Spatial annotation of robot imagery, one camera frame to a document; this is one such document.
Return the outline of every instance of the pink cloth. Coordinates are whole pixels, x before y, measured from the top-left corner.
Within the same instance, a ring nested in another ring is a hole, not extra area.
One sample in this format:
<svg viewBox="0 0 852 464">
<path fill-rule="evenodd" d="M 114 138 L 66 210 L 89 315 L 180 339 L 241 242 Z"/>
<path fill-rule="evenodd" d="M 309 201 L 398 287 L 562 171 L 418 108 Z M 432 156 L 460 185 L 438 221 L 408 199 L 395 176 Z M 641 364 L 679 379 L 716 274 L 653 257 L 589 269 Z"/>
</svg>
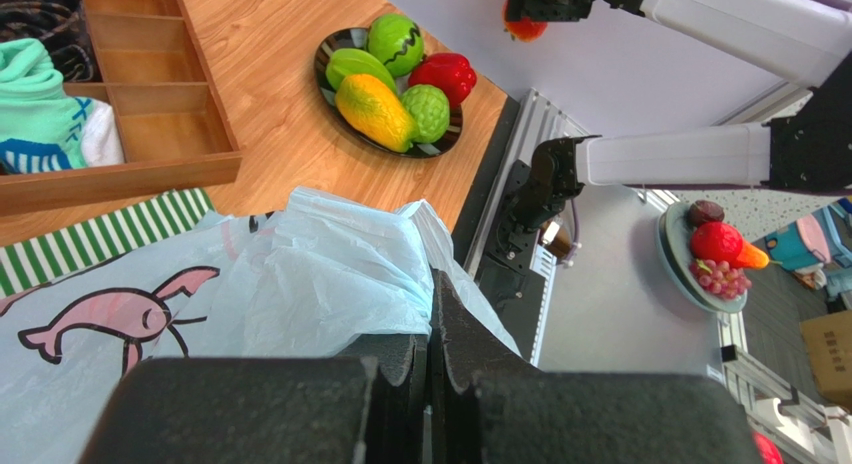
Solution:
<svg viewBox="0 0 852 464">
<path fill-rule="evenodd" d="M 799 229 L 799 237 L 802 238 L 802 243 L 811 254 L 821 262 L 826 264 L 831 262 L 828 241 L 825 240 L 825 234 L 822 232 L 819 221 L 809 214 L 796 221 L 796 227 Z"/>
</svg>

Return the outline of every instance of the green and white striped strip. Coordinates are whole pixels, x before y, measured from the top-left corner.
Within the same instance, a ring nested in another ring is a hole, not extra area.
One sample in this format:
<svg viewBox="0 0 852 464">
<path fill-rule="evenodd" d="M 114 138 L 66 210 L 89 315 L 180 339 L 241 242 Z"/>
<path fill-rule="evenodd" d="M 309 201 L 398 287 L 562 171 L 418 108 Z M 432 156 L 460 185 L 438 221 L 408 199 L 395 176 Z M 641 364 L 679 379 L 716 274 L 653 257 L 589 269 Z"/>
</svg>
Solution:
<svg viewBox="0 0 852 464">
<path fill-rule="evenodd" d="M 203 189 L 171 191 L 0 248 L 0 298 L 189 231 L 212 208 Z"/>
</svg>

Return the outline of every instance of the mint green sock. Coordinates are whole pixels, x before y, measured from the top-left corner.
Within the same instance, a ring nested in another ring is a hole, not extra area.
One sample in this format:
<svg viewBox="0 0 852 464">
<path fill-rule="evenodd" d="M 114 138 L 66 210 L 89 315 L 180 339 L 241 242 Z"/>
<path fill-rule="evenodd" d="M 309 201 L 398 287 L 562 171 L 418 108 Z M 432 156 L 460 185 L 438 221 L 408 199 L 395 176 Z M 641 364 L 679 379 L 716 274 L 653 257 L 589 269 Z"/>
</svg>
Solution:
<svg viewBox="0 0 852 464">
<path fill-rule="evenodd" d="M 11 173 L 87 167 L 83 127 L 96 102 L 65 94 L 37 39 L 0 43 L 0 163 Z"/>
</svg>

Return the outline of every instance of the plate of fruit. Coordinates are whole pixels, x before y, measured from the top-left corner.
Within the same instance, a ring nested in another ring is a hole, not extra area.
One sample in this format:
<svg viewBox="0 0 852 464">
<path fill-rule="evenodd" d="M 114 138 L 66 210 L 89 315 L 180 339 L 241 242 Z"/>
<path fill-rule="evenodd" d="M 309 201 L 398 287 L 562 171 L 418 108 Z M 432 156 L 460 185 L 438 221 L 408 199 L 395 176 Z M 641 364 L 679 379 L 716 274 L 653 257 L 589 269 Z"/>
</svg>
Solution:
<svg viewBox="0 0 852 464">
<path fill-rule="evenodd" d="M 769 256 L 724 222 L 710 201 L 676 203 L 660 217 L 657 251 L 680 291 L 711 312 L 740 312 L 751 281 L 745 269 L 763 269 Z"/>
<path fill-rule="evenodd" d="M 402 157 L 437 157 L 462 132 L 461 103 L 476 85 L 470 62 L 453 53 L 426 55 L 420 28 L 385 14 L 369 28 L 323 40 L 314 56 L 320 93 L 362 142 Z"/>
</svg>

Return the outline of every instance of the wooden table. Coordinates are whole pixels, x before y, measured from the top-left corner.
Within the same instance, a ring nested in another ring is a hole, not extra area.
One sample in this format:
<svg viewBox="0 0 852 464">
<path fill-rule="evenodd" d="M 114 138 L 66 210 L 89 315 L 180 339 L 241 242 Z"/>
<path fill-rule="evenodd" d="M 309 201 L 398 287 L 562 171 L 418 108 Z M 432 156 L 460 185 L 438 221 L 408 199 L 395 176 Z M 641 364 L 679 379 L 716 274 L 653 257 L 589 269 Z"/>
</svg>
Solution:
<svg viewBox="0 0 852 464">
<path fill-rule="evenodd" d="M 428 200 L 452 229 L 505 94 L 480 76 L 464 104 L 456 147 L 436 159 L 402 159 L 343 131 L 316 88 L 312 57 L 332 32 L 396 12 L 385 0 L 184 0 L 227 117 L 245 153 L 233 184 L 208 189 L 217 210 L 282 209 L 310 186 L 393 209 Z M 427 52 L 445 50 L 426 37 Z M 0 218 L 0 245 L 45 234 L 150 196 Z"/>
</svg>

